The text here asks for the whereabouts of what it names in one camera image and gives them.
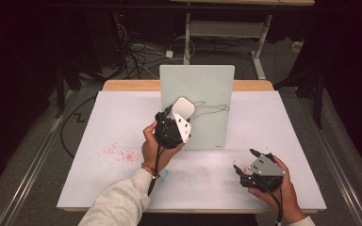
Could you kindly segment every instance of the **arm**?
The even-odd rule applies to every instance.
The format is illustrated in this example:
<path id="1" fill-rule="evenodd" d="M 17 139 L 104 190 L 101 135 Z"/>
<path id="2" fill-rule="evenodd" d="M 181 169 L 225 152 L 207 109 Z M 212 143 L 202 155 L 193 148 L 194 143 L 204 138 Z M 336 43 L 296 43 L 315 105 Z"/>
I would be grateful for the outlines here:
<path id="1" fill-rule="evenodd" d="M 143 130 L 146 141 L 142 144 L 143 169 L 138 169 L 130 179 L 108 187 L 95 200 L 79 225 L 137 225 L 149 204 L 147 195 L 152 181 L 150 168 L 156 164 L 158 144 L 153 134 L 156 121 Z M 158 162 L 158 171 L 163 170 L 184 144 L 165 150 Z"/>
<path id="2" fill-rule="evenodd" d="M 293 183 L 290 181 L 289 170 L 287 166 L 276 156 L 274 157 L 274 160 L 286 173 L 281 184 L 284 220 L 293 226 L 314 225 L 313 221 L 311 221 L 311 218 L 307 218 L 299 207 L 295 188 Z M 277 204 L 272 199 L 270 194 L 261 192 L 260 190 L 252 187 L 250 187 L 248 191 L 263 202 L 266 202 L 275 212 L 278 212 Z M 278 200 L 281 200 L 280 190 L 276 190 L 274 195 Z M 298 222 L 308 222 L 308 224 L 298 224 Z"/>

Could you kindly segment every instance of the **sleeve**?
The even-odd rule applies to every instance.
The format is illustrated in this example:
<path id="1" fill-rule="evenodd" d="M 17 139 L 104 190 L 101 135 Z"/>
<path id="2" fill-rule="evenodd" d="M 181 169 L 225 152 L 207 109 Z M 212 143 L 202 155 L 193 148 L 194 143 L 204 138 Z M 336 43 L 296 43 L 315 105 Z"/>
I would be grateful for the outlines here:
<path id="1" fill-rule="evenodd" d="M 108 187 L 78 225 L 138 225 L 149 204 L 152 174 L 138 169 L 130 179 Z"/>
<path id="2" fill-rule="evenodd" d="M 316 226 L 316 225 L 314 224 L 313 220 L 311 220 L 311 217 L 307 216 L 306 218 L 303 218 L 298 222 L 289 224 L 288 226 Z"/>

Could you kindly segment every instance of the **human hand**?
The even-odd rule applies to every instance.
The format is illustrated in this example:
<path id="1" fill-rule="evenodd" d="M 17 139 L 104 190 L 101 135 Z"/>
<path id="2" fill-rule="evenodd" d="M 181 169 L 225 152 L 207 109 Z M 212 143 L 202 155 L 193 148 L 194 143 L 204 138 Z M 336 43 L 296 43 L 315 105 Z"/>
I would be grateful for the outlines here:
<path id="1" fill-rule="evenodd" d="M 143 155 L 143 162 L 150 168 L 154 168 L 156 164 L 156 155 L 157 155 L 157 147 L 158 143 L 155 139 L 155 135 L 153 134 L 157 125 L 157 121 L 154 121 L 151 125 L 146 127 L 143 130 L 143 135 L 145 136 L 146 141 L 142 144 L 142 155 Z M 158 162 L 158 171 L 163 170 L 170 162 L 172 157 L 178 153 L 182 147 L 184 147 L 184 143 L 181 142 L 177 147 L 173 149 L 166 149 L 160 156 Z"/>
<path id="2" fill-rule="evenodd" d="M 291 224 L 305 218 L 305 215 L 299 207 L 295 188 L 293 183 L 290 181 L 289 170 L 287 166 L 276 156 L 274 157 L 274 160 L 277 165 L 285 172 L 283 182 L 281 184 L 282 205 L 284 219 L 287 221 L 287 223 Z M 266 202 L 272 210 L 278 212 L 278 206 L 269 193 L 262 192 L 253 187 L 250 187 L 248 192 L 258 197 L 261 201 Z M 281 201 L 281 192 L 280 189 L 277 189 L 275 192 L 273 192 L 274 196 L 279 201 Z"/>

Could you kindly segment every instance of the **gray carpet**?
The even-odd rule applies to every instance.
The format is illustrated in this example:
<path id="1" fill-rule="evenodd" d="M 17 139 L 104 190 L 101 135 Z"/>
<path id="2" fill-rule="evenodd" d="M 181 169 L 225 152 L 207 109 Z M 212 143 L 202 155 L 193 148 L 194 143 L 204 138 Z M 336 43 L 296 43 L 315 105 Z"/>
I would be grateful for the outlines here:
<path id="1" fill-rule="evenodd" d="M 236 65 L 237 79 L 255 79 L 255 70 L 249 58 L 250 50 L 255 49 L 256 42 L 248 40 L 241 46 L 231 46 L 213 53 L 209 45 L 201 43 L 205 48 L 198 47 L 194 64 L 233 64 Z M 288 76 L 291 65 L 297 54 L 290 51 L 291 40 L 284 40 L 276 44 L 266 43 L 261 55 L 262 65 L 267 78 L 275 83 Z M 166 48 L 150 44 L 151 47 L 164 53 Z M 158 77 L 158 67 L 144 71 L 143 79 Z M 102 87 L 101 84 L 91 81 L 87 76 L 80 75 L 82 89 L 69 92 L 65 113 L 69 114 L 84 101 L 96 95 Z M 304 149 L 308 162 L 321 187 L 321 193 L 327 204 L 327 210 L 312 215 L 317 225 L 362 225 L 362 159 L 347 135 L 343 123 L 337 117 L 332 101 L 327 92 L 324 92 L 322 125 L 318 130 L 310 118 L 312 100 L 298 99 L 294 88 L 280 90 L 287 113 L 293 128 Z M 16 190 L 26 175 L 33 159 L 38 155 L 39 149 L 52 125 L 58 121 L 56 115 L 55 93 L 52 94 L 52 105 L 35 121 L 29 129 L 27 136 L 12 156 L 6 170 L 0 178 L 0 216 L 6 206 L 15 196 Z M 63 138 L 69 152 L 75 153 L 83 131 L 87 125 L 93 101 L 88 101 L 76 112 L 81 113 L 80 119 L 72 115 L 63 129 Z M 329 160 L 329 155 L 337 156 L 338 166 Z M 70 213 L 56 208 L 58 197 L 67 173 L 72 165 L 72 158 L 66 154 L 59 138 L 59 133 L 53 137 L 47 150 L 46 158 L 40 170 L 37 170 L 35 182 L 26 195 L 24 203 L 19 202 L 21 208 L 15 213 L 13 225 L 76 225 L 83 217 L 83 213 Z M 340 183 L 340 173 L 348 183 Z M 354 204 L 347 202 L 347 197 L 354 195 L 358 200 Z M 263 214 L 256 216 L 259 225 L 273 225 L 275 215 Z"/>

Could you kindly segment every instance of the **wristband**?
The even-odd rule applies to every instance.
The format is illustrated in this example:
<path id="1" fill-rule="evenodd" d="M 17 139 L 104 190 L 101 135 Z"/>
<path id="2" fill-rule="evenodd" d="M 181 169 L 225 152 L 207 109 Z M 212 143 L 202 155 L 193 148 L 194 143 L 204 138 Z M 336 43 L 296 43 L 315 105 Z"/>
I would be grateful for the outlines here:
<path id="1" fill-rule="evenodd" d="M 142 164 L 142 168 L 144 170 L 147 170 L 148 172 L 150 172 L 152 175 L 155 174 L 155 170 L 153 167 L 149 166 L 148 164 L 146 163 L 141 163 Z"/>

